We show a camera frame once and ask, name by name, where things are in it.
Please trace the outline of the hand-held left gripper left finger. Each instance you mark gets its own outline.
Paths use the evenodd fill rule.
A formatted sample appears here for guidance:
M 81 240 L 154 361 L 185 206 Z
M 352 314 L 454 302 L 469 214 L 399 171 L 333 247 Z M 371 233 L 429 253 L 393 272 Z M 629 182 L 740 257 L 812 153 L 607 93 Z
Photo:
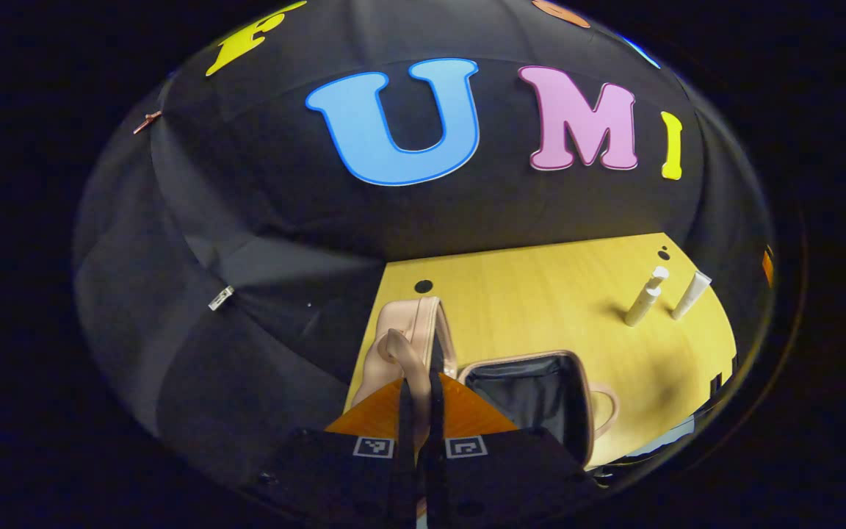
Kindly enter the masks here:
M 413 528 L 413 405 L 388 383 L 328 428 L 295 430 L 248 480 L 246 495 L 295 528 Z

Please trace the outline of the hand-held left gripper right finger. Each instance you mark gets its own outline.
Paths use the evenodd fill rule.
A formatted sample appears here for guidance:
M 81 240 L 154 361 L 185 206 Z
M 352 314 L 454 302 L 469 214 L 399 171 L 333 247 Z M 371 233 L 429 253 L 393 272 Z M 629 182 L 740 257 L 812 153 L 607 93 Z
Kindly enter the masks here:
M 607 490 L 545 428 L 517 428 L 444 374 L 432 376 L 427 526 L 554 528 Z

